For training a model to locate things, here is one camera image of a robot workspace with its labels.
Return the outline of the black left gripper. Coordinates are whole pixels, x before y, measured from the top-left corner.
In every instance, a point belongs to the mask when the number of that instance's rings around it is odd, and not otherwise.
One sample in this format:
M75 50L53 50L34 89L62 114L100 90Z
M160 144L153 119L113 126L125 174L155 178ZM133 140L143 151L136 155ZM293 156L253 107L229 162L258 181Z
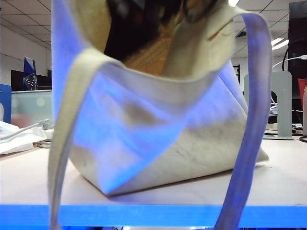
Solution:
M108 0L111 26L104 54L123 61L159 36L181 0Z

